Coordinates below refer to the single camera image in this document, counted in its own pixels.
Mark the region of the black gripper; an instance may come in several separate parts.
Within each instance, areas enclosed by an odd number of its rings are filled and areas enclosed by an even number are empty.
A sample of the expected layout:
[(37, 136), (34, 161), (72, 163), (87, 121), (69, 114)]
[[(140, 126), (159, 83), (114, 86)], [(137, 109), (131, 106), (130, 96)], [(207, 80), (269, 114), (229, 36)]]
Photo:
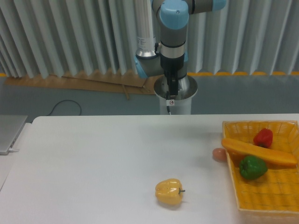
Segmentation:
[(185, 54), (177, 58), (160, 56), (160, 65), (164, 70), (165, 99), (175, 99), (178, 95), (178, 71), (183, 68)]

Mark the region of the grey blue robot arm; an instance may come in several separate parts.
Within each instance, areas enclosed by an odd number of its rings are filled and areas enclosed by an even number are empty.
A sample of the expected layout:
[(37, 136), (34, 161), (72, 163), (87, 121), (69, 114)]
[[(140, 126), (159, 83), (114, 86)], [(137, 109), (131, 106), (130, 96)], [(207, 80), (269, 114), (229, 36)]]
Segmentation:
[(189, 16), (225, 7), (224, 0), (135, 0), (139, 77), (161, 75), (155, 93), (166, 100), (192, 97), (197, 84), (187, 76), (186, 49)]

